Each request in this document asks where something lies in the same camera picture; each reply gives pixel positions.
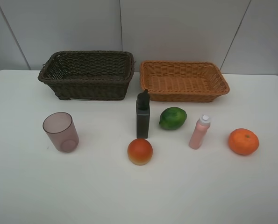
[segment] white bottle cap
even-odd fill
[[[202,115],[200,117],[199,121],[204,125],[208,125],[208,124],[210,124],[210,117],[207,115]]]

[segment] orange wicker basket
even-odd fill
[[[140,83],[154,101],[212,102],[230,91],[211,62],[144,61]]]

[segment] orange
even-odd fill
[[[239,128],[229,135],[228,145],[239,155],[250,155],[258,149],[259,140],[252,131]]]

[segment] wicker basket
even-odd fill
[[[134,58],[121,51],[61,51],[39,73],[59,99],[122,100],[134,74]]]
[[[144,61],[140,82],[154,101],[211,102],[230,90],[210,62]]]

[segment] white wall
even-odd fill
[[[278,75],[278,0],[252,0],[222,72]]]
[[[121,0],[123,50],[221,66],[249,0]]]
[[[27,70],[28,67],[0,13],[0,70],[3,69]]]
[[[33,70],[61,50],[121,50],[119,0],[0,0]]]

